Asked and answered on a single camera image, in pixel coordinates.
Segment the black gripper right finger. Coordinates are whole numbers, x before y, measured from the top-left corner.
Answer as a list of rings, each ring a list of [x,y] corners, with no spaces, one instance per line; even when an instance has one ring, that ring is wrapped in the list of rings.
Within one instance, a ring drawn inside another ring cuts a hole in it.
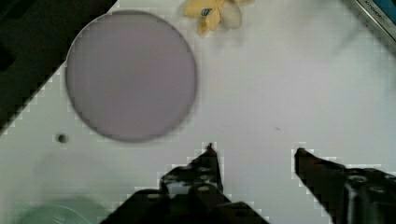
[[[294,172],[332,224],[396,224],[395,176],[375,168],[347,168],[300,147]]]

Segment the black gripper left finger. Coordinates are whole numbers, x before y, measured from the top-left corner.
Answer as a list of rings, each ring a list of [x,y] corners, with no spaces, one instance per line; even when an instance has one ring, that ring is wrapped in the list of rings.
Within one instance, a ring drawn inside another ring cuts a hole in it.
[[[218,153],[212,144],[184,166],[141,189],[100,224],[269,224],[249,205],[223,193]]]

